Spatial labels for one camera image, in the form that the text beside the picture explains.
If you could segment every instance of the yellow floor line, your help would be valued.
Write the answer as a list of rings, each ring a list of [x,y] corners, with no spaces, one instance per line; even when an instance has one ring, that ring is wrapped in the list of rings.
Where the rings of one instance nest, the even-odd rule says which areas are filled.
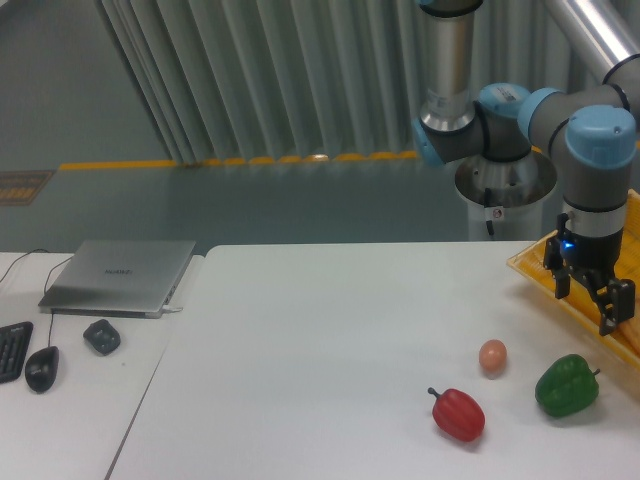
[[[636,143],[636,147],[640,149],[640,141]],[[540,153],[538,147],[532,147],[533,151]],[[181,165],[173,160],[134,160],[123,162],[79,162],[79,163],[63,163],[58,170],[101,170],[101,169],[122,169],[122,168],[169,168],[169,167],[219,167],[229,165],[275,165],[278,163],[311,163],[311,162],[362,162],[371,160],[406,160],[406,159],[418,159],[418,154],[415,150],[406,150],[400,153],[392,152],[374,152],[371,155],[365,156],[359,153],[342,153],[338,155],[334,160],[330,160],[326,155],[309,155],[307,157],[300,157],[297,155],[288,155],[274,160],[271,157],[255,157],[248,162],[241,157],[227,158],[225,160],[218,160],[217,158],[211,158],[203,160],[200,163],[193,165]]]

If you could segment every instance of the blue joint cap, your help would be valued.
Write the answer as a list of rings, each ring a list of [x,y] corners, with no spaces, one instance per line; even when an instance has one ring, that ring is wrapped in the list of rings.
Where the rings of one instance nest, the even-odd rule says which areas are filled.
[[[571,154],[585,165],[614,170],[636,154],[636,121],[624,108],[592,105],[574,113],[565,135]]]
[[[520,85],[493,83],[480,90],[478,102],[485,110],[495,115],[515,120],[529,95],[529,90]]]
[[[536,90],[522,103],[520,106],[520,112],[518,113],[518,127],[522,135],[528,140],[529,138],[529,126],[531,125],[531,119],[536,112],[538,105],[540,105],[549,95],[558,93],[560,90],[555,88],[541,88]]]
[[[418,155],[420,155],[427,165],[431,165],[432,167],[442,166],[444,162],[440,158],[440,155],[438,155],[438,152],[436,152],[436,149],[433,148],[419,118],[414,118],[411,121],[411,129],[413,130],[413,141]]]

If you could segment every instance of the red bell pepper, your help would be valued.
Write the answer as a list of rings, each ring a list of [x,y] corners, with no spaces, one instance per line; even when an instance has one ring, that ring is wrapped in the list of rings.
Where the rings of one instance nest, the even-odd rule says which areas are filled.
[[[471,442],[482,434],[484,412],[473,398],[454,388],[442,395],[433,388],[428,392],[436,397],[433,419],[442,430],[462,442]]]

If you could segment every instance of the silver laptop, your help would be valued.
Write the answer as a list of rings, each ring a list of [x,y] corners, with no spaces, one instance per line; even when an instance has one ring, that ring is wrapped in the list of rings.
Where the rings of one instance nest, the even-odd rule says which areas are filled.
[[[87,240],[38,304],[53,313],[159,318],[195,242]]]

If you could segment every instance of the egg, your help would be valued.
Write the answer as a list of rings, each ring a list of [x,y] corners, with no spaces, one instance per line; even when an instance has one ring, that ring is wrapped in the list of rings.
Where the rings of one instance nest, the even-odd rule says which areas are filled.
[[[507,347],[500,340],[489,340],[480,348],[478,361],[485,373],[499,375],[507,364]]]

